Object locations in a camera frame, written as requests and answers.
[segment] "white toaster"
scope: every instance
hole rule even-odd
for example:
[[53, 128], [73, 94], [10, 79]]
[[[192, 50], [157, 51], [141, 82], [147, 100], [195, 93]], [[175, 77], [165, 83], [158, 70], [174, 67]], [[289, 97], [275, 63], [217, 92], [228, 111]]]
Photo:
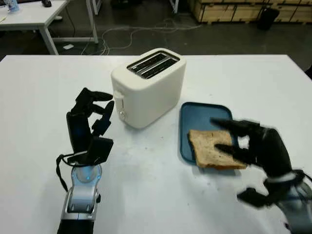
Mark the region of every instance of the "white toaster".
[[157, 48], [116, 68], [113, 96], [121, 120], [143, 128], [179, 101], [186, 60], [170, 50]]

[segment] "blue tray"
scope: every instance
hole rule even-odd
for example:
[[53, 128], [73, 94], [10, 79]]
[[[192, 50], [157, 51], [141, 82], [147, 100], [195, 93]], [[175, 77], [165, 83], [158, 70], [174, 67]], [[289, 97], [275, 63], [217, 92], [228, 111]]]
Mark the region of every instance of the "blue tray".
[[[180, 153], [182, 157], [190, 163], [196, 163], [193, 148], [188, 139], [190, 129], [195, 130], [221, 130], [222, 128], [212, 125], [210, 118], [233, 119], [231, 111], [221, 105], [185, 102], [180, 110]], [[237, 137], [231, 135], [232, 144], [238, 146]]]

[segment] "robotic hand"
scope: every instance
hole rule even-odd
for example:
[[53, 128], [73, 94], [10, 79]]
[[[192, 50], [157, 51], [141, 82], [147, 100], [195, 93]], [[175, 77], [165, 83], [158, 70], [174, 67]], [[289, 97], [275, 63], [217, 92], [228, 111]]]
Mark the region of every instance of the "robotic hand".
[[[57, 158], [57, 175], [67, 192], [63, 206], [58, 234], [92, 234], [96, 219], [97, 206], [101, 196], [97, 184], [101, 179], [101, 163], [105, 162], [113, 146], [113, 140], [101, 138], [111, 122], [114, 101], [104, 108], [93, 104], [94, 101], [109, 101], [112, 95], [91, 92], [84, 88], [76, 98], [73, 109], [67, 113], [67, 125], [73, 154], [60, 155]], [[88, 117], [92, 112], [102, 115], [89, 128]], [[59, 169], [61, 160], [72, 166], [71, 178], [73, 186], [68, 190]]]
[[285, 224], [292, 234], [312, 233], [312, 190], [303, 182], [302, 170], [293, 170], [286, 147], [273, 128], [261, 127], [259, 123], [246, 120], [211, 119], [211, 122], [239, 137], [249, 136], [249, 148], [216, 144], [221, 151], [247, 164], [264, 170], [268, 178], [264, 186], [268, 195], [247, 188], [237, 198], [257, 208], [276, 204], [287, 218]]

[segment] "gray floor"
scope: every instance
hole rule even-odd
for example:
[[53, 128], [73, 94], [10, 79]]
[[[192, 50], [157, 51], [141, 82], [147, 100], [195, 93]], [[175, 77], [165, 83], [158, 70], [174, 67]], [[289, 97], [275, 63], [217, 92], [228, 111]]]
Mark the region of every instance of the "gray floor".
[[[263, 32], [255, 24], [203, 24], [190, 30], [140, 30], [131, 27], [174, 27], [199, 26], [185, 10], [174, 15], [168, 0], [146, 0], [143, 4], [128, 9], [112, 9], [109, 1], [103, 0], [100, 14], [96, 16], [99, 36], [112, 48], [110, 55], [139, 55], [155, 47], [165, 47], [182, 55], [218, 54], [287, 54], [303, 70], [312, 64], [312, 25], [274, 24]], [[85, 0], [69, 3], [68, 13], [76, 28], [76, 36], [89, 36], [91, 26], [85, 7]], [[53, 22], [50, 32], [53, 36], [67, 37], [74, 33], [68, 14], [64, 10], [62, 22]], [[124, 27], [120, 30], [108, 29]], [[74, 43], [74, 48], [65, 51], [67, 43], [58, 43], [60, 54], [79, 55], [86, 43]], [[102, 53], [103, 41], [99, 45], [89, 43], [84, 54]], [[34, 32], [7, 32], [0, 38], [0, 59], [9, 54], [48, 54], [41, 37]]]

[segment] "toast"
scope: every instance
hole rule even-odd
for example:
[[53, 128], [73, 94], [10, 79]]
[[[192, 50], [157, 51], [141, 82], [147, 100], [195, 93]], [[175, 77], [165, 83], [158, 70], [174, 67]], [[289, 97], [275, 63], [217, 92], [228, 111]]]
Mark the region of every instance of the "toast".
[[246, 168], [245, 163], [215, 148], [215, 144], [232, 145], [229, 132], [190, 130], [188, 137], [193, 146], [198, 167], [213, 167], [218, 170]]

